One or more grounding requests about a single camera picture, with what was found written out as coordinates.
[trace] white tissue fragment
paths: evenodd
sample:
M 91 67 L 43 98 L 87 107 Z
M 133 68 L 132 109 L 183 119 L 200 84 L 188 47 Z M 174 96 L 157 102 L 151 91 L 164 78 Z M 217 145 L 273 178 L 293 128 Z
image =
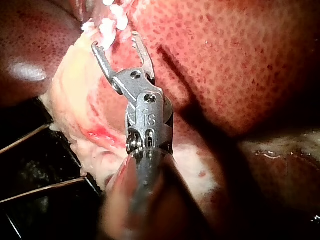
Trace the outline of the white tissue fragment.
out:
M 110 11 L 116 17 L 116 20 L 117 20 L 116 28 L 121 31 L 125 30 L 128 26 L 129 21 L 122 6 L 119 6 L 117 4 L 112 4 L 110 6 Z
M 108 7 L 110 7 L 115 0 L 103 0 L 102 3 Z
M 116 21 L 110 18 L 102 19 L 102 24 L 100 25 L 100 32 L 103 35 L 102 46 L 104 50 L 108 50 L 116 39 Z

